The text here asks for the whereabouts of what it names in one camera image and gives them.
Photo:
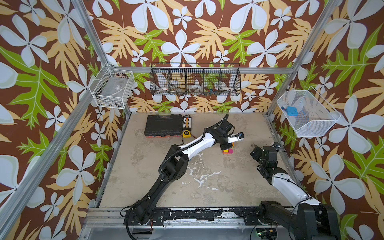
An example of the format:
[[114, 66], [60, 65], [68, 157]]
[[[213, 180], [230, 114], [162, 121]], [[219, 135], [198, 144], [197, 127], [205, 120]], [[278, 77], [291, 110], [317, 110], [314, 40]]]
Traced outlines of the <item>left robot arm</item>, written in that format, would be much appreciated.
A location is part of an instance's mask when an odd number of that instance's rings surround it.
[[140, 225], [146, 224], [151, 218], [152, 211], [156, 208], [166, 189], [186, 173], [189, 161], [200, 152], [216, 144], [221, 150], [228, 150], [233, 143], [242, 141], [243, 132], [235, 133], [235, 127], [228, 121], [229, 115], [225, 115], [216, 124], [205, 128], [202, 135], [185, 145], [172, 145], [159, 167], [159, 177], [140, 200], [135, 202], [126, 211], [125, 225], [131, 221]]

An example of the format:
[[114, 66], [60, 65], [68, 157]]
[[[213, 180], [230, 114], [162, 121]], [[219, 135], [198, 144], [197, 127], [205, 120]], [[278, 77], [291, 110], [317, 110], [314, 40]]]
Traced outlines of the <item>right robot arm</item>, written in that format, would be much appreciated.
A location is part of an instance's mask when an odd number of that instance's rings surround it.
[[290, 175], [278, 167], [281, 145], [255, 146], [251, 157], [258, 162], [262, 177], [293, 206], [287, 210], [276, 201], [262, 201], [257, 213], [261, 223], [276, 222], [286, 228], [292, 240], [339, 240], [340, 227], [336, 210], [310, 196]]

